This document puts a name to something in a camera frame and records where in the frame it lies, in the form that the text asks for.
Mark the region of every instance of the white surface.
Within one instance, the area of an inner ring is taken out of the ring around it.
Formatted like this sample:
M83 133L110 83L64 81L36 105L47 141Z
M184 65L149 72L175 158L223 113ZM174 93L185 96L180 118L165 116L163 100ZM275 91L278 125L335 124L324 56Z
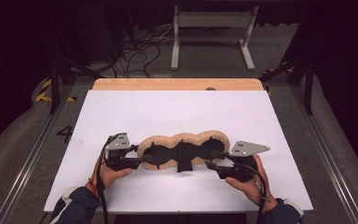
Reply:
M53 210L67 188L85 185L109 135L126 132L131 143L138 145L156 134L207 130L225 133L231 145L242 140L269 146L271 150L260 157L272 194L312 209L265 91L89 91L45 211ZM204 165L179 174L176 168L147 171L140 167L117 180L105 196L108 210L118 214L257 210Z

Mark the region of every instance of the person's left hand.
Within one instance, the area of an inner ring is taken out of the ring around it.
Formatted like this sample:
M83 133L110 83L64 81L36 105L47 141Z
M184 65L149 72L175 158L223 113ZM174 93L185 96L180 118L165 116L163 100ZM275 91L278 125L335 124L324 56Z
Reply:
M98 165L99 165L99 159L97 160L97 162L95 163L94 166L94 172L92 173L91 176L91 181L92 184L94 185L94 187L97 186L97 169L98 169ZM103 164L101 165L101 169L100 169L100 176L101 176L101 180L103 181L103 185L105 189L108 189L110 186L113 185L113 183L115 182L115 180L124 177L126 175L130 175L132 173L132 169L131 168L127 168L127 169L123 169L123 170L119 170L119 171L114 171L112 169L110 169L109 167L106 166L106 162L103 162ZM90 182L88 182L85 185L86 188L90 189L91 192L93 192L94 194L96 194L94 191L94 187L90 185Z

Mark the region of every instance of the wire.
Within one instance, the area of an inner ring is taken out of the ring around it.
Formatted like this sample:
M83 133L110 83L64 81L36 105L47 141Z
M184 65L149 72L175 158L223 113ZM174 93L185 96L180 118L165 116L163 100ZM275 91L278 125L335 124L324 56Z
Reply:
M115 73L115 77L117 77L118 73L120 73L123 77L129 77L129 73L135 73L135 72L142 73L142 75L145 75L147 77L152 77L147 72L147 66L149 66L153 61L155 61L159 57L161 50L157 43L164 40L165 37L163 37L163 36L168 34L171 30L172 30L172 27L167 29L166 31L164 31L158 37L156 37L156 32L153 32L153 34L150 37L141 39L140 42L138 42L138 44L135 47L131 45L130 41L124 41L123 45L122 45L122 48L124 49L123 53L117 59L115 66L112 66L112 69L114 70L114 73ZM155 57L153 57L153 59L148 61L147 54L144 53L144 51L146 49L149 49L152 46L155 46L157 48L158 53ZM145 63L143 65L142 70L131 69L131 66L133 64L140 64L140 63Z
M48 213L45 213L45 214L42 216L42 218L40 219L39 224L42 224L43 221L46 219L47 216L48 216Z
M261 190L260 190L261 199L260 199L260 205L259 205L259 208L258 208L256 223L257 224L263 223L263 219L264 219L263 218L263 208L264 208L264 204L266 203L266 200L268 200L268 198L266 197L266 195L267 195L266 181L264 180L263 176L257 170L255 170L253 167L245 165L245 164L238 164L238 165L248 168L249 170L251 170L253 173L255 173L255 175L257 175L260 178L260 182L261 182Z
M103 149L101 150L100 157L98 158L98 167L97 167L97 191L101 198L101 204L103 205L103 220L105 224L108 224L108 216L107 216L107 207L106 207L106 199L104 197L104 184L103 180L101 179L101 165L103 164L103 156L105 154L105 149L109 143L115 140L115 136L109 136L106 140L106 143L103 145Z

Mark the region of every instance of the wooden edge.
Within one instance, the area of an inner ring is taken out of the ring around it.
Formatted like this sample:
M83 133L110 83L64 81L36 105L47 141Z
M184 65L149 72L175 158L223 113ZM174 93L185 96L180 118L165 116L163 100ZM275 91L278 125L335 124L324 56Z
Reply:
M100 78L94 91L262 91L257 78Z

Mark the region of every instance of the dark wall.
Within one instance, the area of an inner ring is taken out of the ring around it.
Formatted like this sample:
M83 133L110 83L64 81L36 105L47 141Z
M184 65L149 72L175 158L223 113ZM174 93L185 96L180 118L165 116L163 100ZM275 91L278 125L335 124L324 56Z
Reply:
M32 106L32 93L47 75L28 1L0 1L0 133Z
M342 1L327 17L332 34L317 56L324 96L358 157L358 1Z

